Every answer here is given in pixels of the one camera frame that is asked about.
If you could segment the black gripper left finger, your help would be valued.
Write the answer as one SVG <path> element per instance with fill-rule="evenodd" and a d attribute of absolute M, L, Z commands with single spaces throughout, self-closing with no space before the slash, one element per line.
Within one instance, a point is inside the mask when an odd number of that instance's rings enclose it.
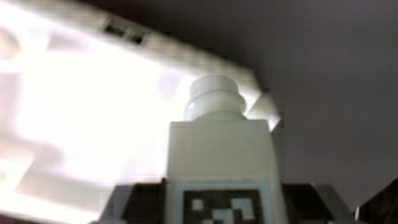
<path fill-rule="evenodd" d="M 118 185 L 100 218 L 90 224 L 166 223 L 168 179 Z"/>

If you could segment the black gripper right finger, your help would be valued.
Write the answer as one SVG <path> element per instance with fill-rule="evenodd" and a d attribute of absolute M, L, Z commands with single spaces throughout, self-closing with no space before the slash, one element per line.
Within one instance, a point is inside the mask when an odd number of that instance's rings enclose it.
<path fill-rule="evenodd" d="M 398 178 L 351 210 L 326 184 L 283 185 L 289 224 L 398 224 Z"/>

